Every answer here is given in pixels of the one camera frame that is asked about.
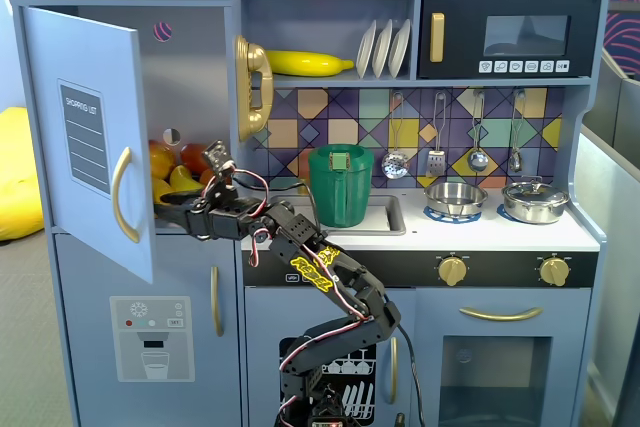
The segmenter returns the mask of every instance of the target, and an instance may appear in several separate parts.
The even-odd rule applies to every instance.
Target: oven window
[[[439,427],[539,427],[550,337],[444,338]]]
[[[487,18],[484,55],[560,56],[567,48],[566,15],[513,15]]]

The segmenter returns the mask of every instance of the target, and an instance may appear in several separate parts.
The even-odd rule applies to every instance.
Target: tile backsplash
[[[433,125],[436,92],[446,94],[447,120],[442,131],[441,150],[447,157],[446,175],[426,177],[426,161],[435,147]],[[294,89],[277,90],[267,128],[249,140],[253,150],[252,169],[274,187],[296,178],[309,178],[309,152],[327,143],[358,144],[373,151],[374,187],[426,187],[434,182],[467,182],[485,188],[499,188],[521,175],[540,175],[553,180],[561,109],[562,88],[525,89],[525,122],[518,146],[523,171],[514,174],[507,162],[511,154],[514,95],[511,88],[486,88],[484,122],[480,147],[489,156],[489,167],[476,174],[467,165],[473,147],[473,89]],[[404,119],[398,96],[404,96]],[[519,117],[521,102],[517,103]],[[437,112],[437,126],[442,121]],[[393,127],[398,130],[394,145]],[[384,155],[397,147],[411,159],[409,174],[389,180],[382,173]]]

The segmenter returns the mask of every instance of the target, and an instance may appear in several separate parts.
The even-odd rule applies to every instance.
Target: stove knob
[[[467,266],[458,257],[448,257],[440,262],[438,273],[448,286],[453,287],[467,275]]]
[[[562,287],[568,276],[569,266],[564,260],[558,259],[557,257],[551,257],[545,260],[540,266],[540,277],[542,277],[542,280],[547,284]]]

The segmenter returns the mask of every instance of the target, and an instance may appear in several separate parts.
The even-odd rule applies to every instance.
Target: blue burner
[[[425,207],[424,215],[429,217],[431,220],[442,222],[443,224],[468,224],[469,222],[475,222],[478,220],[480,215],[482,215],[482,212],[470,215],[469,217],[449,217],[448,215],[436,212],[431,207]]]
[[[511,222],[518,222],[519,224],[526,224],[526,222],[522,222],[521,220],[514,219],[509,214],[507,214],[507,211],[504,210],[504,204],[500,204],[498,206],[498,208],[496,209],[496,212],[498,212],[498,215],[500,217],[502,217],[504,219],[507,219],[507,220],[510,220]]]

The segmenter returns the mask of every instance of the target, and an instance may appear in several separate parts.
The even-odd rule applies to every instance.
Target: green pitcher
[[[364,220],[372,170],[373,153],[357,145],[330,144],[309,154],[311,192],[322,224],[353,227]]]

